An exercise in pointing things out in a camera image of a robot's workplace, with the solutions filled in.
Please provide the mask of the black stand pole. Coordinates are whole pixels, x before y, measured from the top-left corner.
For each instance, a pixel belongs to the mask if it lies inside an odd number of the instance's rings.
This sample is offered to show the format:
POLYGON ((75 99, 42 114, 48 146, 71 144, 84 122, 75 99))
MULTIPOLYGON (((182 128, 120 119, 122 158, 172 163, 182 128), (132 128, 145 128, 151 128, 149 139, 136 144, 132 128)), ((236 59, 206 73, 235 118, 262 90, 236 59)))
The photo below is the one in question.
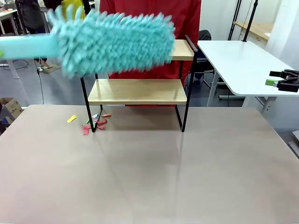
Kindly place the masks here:
POLYGON ((245 32, 244 38, 242 40, 243 42, 247 41, 249 31, 250 31, 250 27, 251 27, 251 24, 252 24, 252 21, 253 21, 255 12, 256 12, 257 5, 258 5, 258 0, 255 0, 254 5, 253 5, 253 9, 252 9, 252 12, 251 12, 251 15, 250 15, 250 19, 249 19, 249 22, 248 22, 248 25, 247 25, 247 28, 246 28, 246 32, 245 32))
POLYGON ((229 30, 228 41, 230 41, 232 39, 234 28, 235 28, 235 22, 237 21, 241 4, 242 4, 242 0, 237 0, 234 17, 233 17, 231 27, 230 27, 230 30, 229 30))

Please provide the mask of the white desk with grey legs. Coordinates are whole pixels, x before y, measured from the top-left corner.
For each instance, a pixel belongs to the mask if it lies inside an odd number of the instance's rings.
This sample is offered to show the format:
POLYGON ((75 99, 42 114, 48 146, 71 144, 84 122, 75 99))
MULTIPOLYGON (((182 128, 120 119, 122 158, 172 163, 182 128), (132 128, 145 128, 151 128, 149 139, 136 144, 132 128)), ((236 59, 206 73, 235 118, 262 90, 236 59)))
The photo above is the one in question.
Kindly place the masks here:
MULTIPOLYGON (((10 19, 11 25, 14 29, 14 34, 19 35, 18 31, 17 31, 17 28, 16 28, 15 21, 14 21, 13 13, 15 13, 15 12, 17 12, 16 9, 10 9, 6 12, 0 12, 0 28, 1 28, 1 31, 2 31, 3 34, 5 34, 5 30, 3 28, 2 21, 6 20, 6 19, 10 19)), ((0 67, 9 67, 10 71, 12 72, 13 78, 14 79, 19 79, 20 78, 17 71, 16 71, 16 68, 15 68, 12 60, 8 60, 7 64, 0 64, 0 67)))

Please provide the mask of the light wooden table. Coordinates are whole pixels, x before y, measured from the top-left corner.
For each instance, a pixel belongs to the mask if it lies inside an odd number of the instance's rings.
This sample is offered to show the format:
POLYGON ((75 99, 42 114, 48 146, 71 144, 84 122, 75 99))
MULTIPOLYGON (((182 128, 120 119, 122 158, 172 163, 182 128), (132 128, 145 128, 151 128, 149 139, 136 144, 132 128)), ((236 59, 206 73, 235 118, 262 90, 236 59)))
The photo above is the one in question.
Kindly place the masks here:
MULTIPOLYGON (((242 32, 245 33, 248 27, 248 23, 245 22, 233 22, 234 25, 241 28, 242 32)), ((255 36, 259 40, 268 41, 272 32, 274 24, 268 22, 253 22, 250 26, 249 33, 255 36)))

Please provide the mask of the printed cardboard box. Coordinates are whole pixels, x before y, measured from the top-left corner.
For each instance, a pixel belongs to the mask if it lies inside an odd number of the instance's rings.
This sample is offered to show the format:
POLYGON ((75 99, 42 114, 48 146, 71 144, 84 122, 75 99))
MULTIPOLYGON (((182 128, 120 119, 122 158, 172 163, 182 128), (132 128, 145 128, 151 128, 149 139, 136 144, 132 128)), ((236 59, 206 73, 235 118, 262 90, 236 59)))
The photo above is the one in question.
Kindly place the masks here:
POLYGON ((23 112, 16 98, 0 98, 0 121, 11 124, 23 112))

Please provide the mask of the teal microfibre duster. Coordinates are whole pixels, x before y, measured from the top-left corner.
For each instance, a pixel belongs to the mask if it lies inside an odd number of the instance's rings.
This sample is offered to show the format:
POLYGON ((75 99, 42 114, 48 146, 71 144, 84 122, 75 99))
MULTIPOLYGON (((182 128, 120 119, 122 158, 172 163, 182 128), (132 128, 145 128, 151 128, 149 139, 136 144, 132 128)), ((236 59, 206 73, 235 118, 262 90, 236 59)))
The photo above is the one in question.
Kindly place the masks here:
POLYGON ((172 59, 175 27, 171 16, 90 13, 67 21, 62 7, 49 10, 52 31, 44 34, 0 37, 0 60, 55 58, 68 78, 150 70, 172 59))

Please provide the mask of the person in yellow jacket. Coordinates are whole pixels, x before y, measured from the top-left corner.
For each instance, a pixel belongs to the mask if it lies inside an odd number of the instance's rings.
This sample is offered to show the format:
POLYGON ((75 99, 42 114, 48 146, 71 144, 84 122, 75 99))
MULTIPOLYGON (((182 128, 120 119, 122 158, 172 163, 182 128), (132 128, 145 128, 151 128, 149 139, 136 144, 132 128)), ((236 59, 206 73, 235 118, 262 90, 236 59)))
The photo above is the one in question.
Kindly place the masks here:
POLYGON ((76 17, 77 10, 81 8, 80 18, 85 18, 84 4, 82 0, 62 0, 61 2, 63 17, 67 21, 72 18, 73 20, 76 17))

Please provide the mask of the mannequin in dark clothes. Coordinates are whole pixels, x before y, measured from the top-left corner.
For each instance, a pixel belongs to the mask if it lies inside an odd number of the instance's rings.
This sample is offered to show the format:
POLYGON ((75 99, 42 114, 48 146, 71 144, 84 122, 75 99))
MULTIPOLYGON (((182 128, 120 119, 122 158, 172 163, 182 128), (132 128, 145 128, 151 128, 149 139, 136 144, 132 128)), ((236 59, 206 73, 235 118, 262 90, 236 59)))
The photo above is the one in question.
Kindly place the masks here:
POLYGON ((38 0, 16 0, 25 28, 31 35, 46 33, 38 0))

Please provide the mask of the black office chair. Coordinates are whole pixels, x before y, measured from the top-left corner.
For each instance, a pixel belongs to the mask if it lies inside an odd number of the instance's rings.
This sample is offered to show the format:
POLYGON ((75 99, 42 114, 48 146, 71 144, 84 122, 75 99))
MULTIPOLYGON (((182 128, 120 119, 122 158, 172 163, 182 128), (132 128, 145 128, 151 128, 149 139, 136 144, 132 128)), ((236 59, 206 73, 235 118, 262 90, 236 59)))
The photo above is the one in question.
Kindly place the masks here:
POLYGON ((196 63, 196 75, 197 79, 204 79, 205 73, 214 74, 214 66, 210 62, 209 58, 206 56, 206 44, 203 41, 211 41, 211 34, 208 30, 199 31, 199 43, 198 43, 198 52, 197 52, 197 63, 196 63))

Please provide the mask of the person in red jacket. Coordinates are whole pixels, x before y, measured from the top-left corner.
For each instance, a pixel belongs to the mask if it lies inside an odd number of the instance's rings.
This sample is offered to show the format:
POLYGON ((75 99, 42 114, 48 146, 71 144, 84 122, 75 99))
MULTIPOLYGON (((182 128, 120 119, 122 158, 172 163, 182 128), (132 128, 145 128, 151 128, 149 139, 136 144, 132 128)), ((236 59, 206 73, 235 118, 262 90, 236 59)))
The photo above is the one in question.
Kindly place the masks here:
MULTIPOLYGON (((140 14, 162 13, 171 15, 175 27, 176 39, 184 39, 187 35, 193 44, 199 39, 199 22, 201 0, 100 0, 100 12, 108 14, 124 13, 138 16, 140 14)), ((110 79, 178 79, 180 62, 172 61, 163 67, 155 67, 150 71, 129 71, 110 74, 110 79)))

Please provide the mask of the white height-adjustable table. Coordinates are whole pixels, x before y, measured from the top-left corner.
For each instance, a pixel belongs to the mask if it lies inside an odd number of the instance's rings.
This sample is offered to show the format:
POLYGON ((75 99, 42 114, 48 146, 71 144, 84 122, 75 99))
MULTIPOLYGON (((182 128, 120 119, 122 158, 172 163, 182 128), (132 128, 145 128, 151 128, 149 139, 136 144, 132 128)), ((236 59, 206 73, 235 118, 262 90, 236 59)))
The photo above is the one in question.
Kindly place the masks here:
POLYGON ((255 99, 263 103, 263 111, 270 109, 277 97, 299 97, 299 92, 283 92, 265 85, 271 71, 290 67, 252 42, 203 41, 206 56, 214 66, 215 75, 207 106, 212 106, 218 78, 222 78, 233 94, 244 97, 243 107, 255 99))

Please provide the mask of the two-tier wooden black-frame shelf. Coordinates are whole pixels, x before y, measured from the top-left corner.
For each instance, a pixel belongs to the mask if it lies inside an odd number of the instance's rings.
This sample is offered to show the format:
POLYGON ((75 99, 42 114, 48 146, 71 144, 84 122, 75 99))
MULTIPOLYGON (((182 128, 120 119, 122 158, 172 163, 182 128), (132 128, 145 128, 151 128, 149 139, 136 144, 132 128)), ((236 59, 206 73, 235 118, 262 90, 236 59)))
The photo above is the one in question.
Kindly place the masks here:
POLYGON ((185 131, 192 92, 194 71, 188 91, 184 90, 182 78, 177 79, 99 79, 87 93, 84 79, 81 87, 90 124, 93 123, 90 106, 98 105, 173 105, 180 130, 185 131))

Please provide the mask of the grey mannequin base plate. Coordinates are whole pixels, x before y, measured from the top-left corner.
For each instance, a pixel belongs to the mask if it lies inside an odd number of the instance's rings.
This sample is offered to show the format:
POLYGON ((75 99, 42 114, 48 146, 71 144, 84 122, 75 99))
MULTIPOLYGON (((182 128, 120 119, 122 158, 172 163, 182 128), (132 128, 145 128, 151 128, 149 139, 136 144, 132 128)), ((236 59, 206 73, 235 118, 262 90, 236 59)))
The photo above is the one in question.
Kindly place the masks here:
POLYGON ((41 72, 43 74, 50 74, 58 69, 60 69, 60 66, 58 66, 58 65, 52 65, 51 68, 49 68, 47 66, 39 66, 38 67, 39 72, 41 72))

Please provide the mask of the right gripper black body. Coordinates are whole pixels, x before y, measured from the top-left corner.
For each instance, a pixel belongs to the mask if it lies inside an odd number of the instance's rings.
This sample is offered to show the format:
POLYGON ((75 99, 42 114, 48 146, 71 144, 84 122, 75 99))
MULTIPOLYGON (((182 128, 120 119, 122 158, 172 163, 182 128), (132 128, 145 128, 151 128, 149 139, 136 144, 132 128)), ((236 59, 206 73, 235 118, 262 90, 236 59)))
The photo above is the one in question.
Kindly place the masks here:
POLYGON ((290 71, 290 73, 292 77, 292 83, 295 85, 294 92, 298 92, 299 91, 299 71, 292 70, 290 71))

